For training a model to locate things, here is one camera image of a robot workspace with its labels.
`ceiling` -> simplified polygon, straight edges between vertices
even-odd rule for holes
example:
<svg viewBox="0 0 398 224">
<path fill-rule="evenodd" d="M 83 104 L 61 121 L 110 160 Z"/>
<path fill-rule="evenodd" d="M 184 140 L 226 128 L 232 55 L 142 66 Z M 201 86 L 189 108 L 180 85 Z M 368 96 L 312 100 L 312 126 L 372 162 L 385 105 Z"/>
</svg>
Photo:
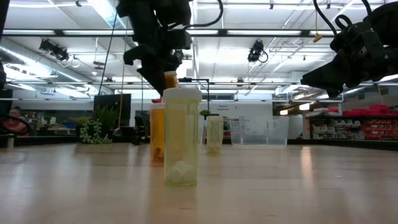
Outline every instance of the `ceiling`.
<svg viewBox="0 0 398 224">
<path fill-rule="evenodd" d="M 11 0 L 8 10 L 5 29 L 110 29 L 109 6 L 115 6 L 112 0 L 80 1 L 82 7 L 74 6 L 75 0 Z M 315 9 L 312 0 L 274 0 L 274 9 L 269 9 L 269 0 L 224 0 L 224 15 L 222 20 L 206 29 L 313 29 L 316 24 Z M 361 1 L 350 0 L 319 0 L 319 5 L 330 2 L 330 9 L 322 9 L 327 18 L 331 19 L 344 10 L 353 22 L 359 22 L 366 16 Z M 373 7 L 386 2 L 370 0 Z M 197 0 L 192 3 L 194 23 L 202 24 L 215 19 L 219 13 L 216 0 Z M 130 29 L 126 18 L 121 21 Z M 319 17 L 319 29 L 329 29 Z M 6 37 L 17 45 L 37 53 L 41 37 Z M 100 80 L 101 74 L 93 75 L 95 65 L 93 61 L 104 62 L 108 49 L 109 37 L 52 37 L 52 42 L 66 47 L 68 53 L 80 60 L 80 66 L 68 66 L 66 69 L 84 76 L 88 80 Z M 105 77 L 121 81 L 123 74 L 123 52 L 129 46 L 125 38 L 113 38 Z M 253 67 L 247 61 L 249 48 L 255 40 L 260 39 L 267 46 L 269 54 L 267 63 L 257 63 Z M 256 38 L 256 37 L 196 37 L 193 44 L 197 49 L 196 64 L 193 60 L 184 61 L 182 68 L 187 77 L 209 78 L 213 82 L 232 82 L 243 78 L 245 82 L 297 82 L 294 72 L 305 73 L 327 63 L 334 57 L 329 49 L 331 38 L 324 38 L 316 44 L 312 38 Z M 193 50 L 184 51 L 193 55 Z M 55 61 L 50 55 L 44 58 Z M 136 72 L 137 65 L 126 66 L 124 75 L 127 81 L 140 81 L 141 76 Z M 216 89 L 230 89 L 236 86 L 213 86 Z M 256 90 L 274 90 L 276 86 L 259 86 Z"/>
</svg>

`ceiling light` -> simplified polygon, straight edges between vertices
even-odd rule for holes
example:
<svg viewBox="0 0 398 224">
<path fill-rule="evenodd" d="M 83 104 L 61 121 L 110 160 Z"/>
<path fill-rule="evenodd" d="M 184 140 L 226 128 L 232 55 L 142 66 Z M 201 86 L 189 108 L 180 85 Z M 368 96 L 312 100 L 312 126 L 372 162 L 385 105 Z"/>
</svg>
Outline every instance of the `ceiling light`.
<svg viewBox="0 0 398 224">
<path fill-rule="evenodd" d="M 282 94 L 286 94 L 286 93 L 290 93 L 291 91 L 297 89 L 298 87 L 300 87 L 300 85 L 290 85 L 289 87 L 287 87 Z"/>
<path fill-rule="evenodd" d="M 4 35 L 55 35 L 54 30 L 14 30 L 5 29 Z"/>
<path fill-rule="evenodd" d="M 229 30 L 229 35 L 300 35 L 299 30 Z"/>
<path fill-rule="evenodd" d="M 398 78 L 398 74 L 397 75 L 389 75 L 387 77 L 382 78 L 379 82 L 385 82 L 385 81 L 393 80 L 396 78 Z"/>
<path fill-rule="evenodd" d="M 295 100 L 299 100 L 299 99 L 304 98 L 304 97 L 305 97 L 305 94 L 300 94 L 300 95 L 295 96 L 294 99 Z"/>
<path fill-rule="evenodd" d="M 80 93 L 79 91 L 75 91 L 75 90 L 69 90 L 66 88 L 56 88 L 55 91 L 57 91 L 58 93 L 67 95 L 67 96 L 72 96 L 72 97 L 80 97 L 80 98 L 86 98 L 88 97 L 86 94 L 84 93 Z"/>
<path fill-rule="evenodd" d="M 21 88 L 21 89 L 24 89 L 24 90 L 35 91 L 35 88 L 33 88 L 31 86 L 28 86 L 28 85 L 25 85 L 25 84 L 18 84 L 18 85 L 8 84 L 8 85 L 13 86 L 13 87 L 17 87 L 17 88 Z"/>
<path fill-rule="evenodd" d="M 348 90 L 347 92 L 344 92 L 343 94 L 350 94 L 350 93 L 355 93 L 356 91 L 362 90 L 362 88 L 355 88 L 352 90 Z"/>
<path fill-rule="evenodd" d="M 306 103 L 304 105 L 300 105 L 299 109 L 302 110 L 302 111 L 310 110 L 310 104 Z"/>
<path fill-rule="evenodd" d="M 111 35 L 112 30 L 64 30 L 65 35 Z M 127 35 L 133 35 L 132 30 L 127 31 Z M 126 30 L 114 30 L 113 35 L 126 35 Z"/>
<path fill-rule="evenodd" d="M 317 34 L 316 31 L 310 31 L 310 35 L 315 36 Z M 318 31 L 319 35 L 330 35 L 330 36 L 334 36 L 335 34 L 333 33 L 333 31 L 331 30 L 321 30 Z"/>
<path fill-rule="evenodd" d="M 287 110 L 283 110 L 283 111 L 280 111 L 279 112 L 279 114 L 280 115 L 287 115 L 289 112 L 287 111 Z"/>
<path fill-rule="evenodd" d="M 329 95 L 327 94 L 323 94 L 317 97 L 317 99 L 327 99 L 327 98 L 329 98 Z"/>
<path fill-rule="evenodd" d="M 88 3 L 104 18 L 114 17 L 116 10 L 108 0 L 87 0 Z"/>
<path fill-rule="evenodd" d="M 217 35 L 218 30 L 187 30 L 191 35 Z"/>
</svg>

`wooden table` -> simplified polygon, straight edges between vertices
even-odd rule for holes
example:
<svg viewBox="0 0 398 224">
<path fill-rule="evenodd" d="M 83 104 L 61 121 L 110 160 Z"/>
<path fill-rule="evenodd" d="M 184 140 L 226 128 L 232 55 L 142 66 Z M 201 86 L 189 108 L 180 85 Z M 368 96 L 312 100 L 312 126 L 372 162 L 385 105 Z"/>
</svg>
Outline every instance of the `wooden table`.
<svg viewBox="0 0 398 224">
<path fill-rule="evenodd" d="M 0 153 L 0 223 L 398 223 L 396 152 L 224 146 L 200 152 L 197 187 L 166 187 L 163 175 L 147 146 Z"/>
</svg>

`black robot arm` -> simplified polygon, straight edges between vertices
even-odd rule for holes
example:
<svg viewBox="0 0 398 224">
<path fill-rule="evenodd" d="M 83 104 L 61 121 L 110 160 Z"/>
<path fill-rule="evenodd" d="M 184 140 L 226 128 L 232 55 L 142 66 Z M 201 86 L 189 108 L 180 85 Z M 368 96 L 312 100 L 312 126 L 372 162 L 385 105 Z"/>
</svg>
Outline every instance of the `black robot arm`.
<svg viewBox="0 0 398 224">
<path fill-rule="evenodd" d="M 398 73 L 398 2 L 377 8 L 356 24 L 340 15 L 336 24 L 342 30 L 330 44 L 336 57 L 305 74 L 301 84 L 324 89 L 330 97 L 336 97 L 344 84 L 352 88 Z"/>
<path fill-rule="evenodd" d="M 186 29 L 206 27 L 217 23 L 223 15 L 223 4 L 219 16 L 207 24 L 190 24 L 189 2 L 193 0 L 120 0 L 116 10 L 121 17 L 128 16 L 137 47 L 124 54 L 124 63 L 133 65 L 141 60 L 138 72 L 163 95 L 165 90 L 164 72 L 176 71 L 182 63 L 181 51 L 190 49 L 191 37 Z"/>
</svg>

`bottle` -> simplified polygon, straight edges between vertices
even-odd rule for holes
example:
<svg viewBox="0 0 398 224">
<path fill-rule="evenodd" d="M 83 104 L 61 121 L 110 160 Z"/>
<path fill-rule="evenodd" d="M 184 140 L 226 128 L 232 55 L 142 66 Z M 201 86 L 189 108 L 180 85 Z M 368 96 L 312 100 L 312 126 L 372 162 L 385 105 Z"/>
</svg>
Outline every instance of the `bottle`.
<svg viewBox="0 0 398 224">
<path fill-rule="evenodd" d="M 207 154 L 219 154 L 224 138 L 224 119 L 221 116 L 208 116 L 206 129 Z"/>
<path fill-rule="evenodd" d="M 165 185 L 197 184 L 199 90 L 169 88 L 165 100 Z"/>
<path fill-rule="evenodd" d="M 164 161 L 164 103 L 150 106 L 150 154 L 152 161 Z"/>
</svg>

